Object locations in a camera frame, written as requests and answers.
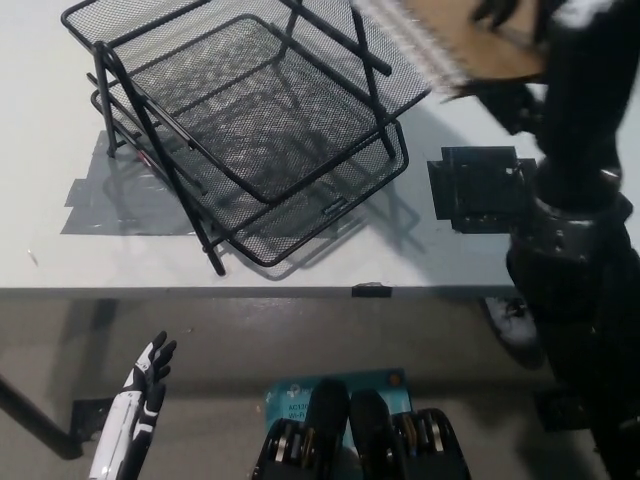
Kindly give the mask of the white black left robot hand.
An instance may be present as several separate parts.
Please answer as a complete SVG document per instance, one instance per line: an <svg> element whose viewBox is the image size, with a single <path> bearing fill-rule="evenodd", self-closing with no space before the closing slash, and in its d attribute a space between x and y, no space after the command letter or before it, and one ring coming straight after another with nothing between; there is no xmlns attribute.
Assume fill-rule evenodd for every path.
<svg viewBox="0 0 640 480"><path fill-rule="evenodd" d="M177 342L159 332L142 350L111 402L88 477L137 479L153 441Z"/></svg>

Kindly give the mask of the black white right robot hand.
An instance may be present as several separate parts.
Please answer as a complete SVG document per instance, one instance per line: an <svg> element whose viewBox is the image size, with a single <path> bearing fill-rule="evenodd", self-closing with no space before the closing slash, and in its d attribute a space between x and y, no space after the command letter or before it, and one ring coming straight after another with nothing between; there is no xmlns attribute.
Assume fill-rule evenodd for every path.
<svg viewBox="0 0 640 480"><path fill-rule="evenodd" d="M563 174L619 172L617 135L639 68L638 2L539 1L532 40L546 47L541 72L470 80L464 92L545 85L543 100L527 101L526 115L514 108L507 126L534 134Z"/></svg>

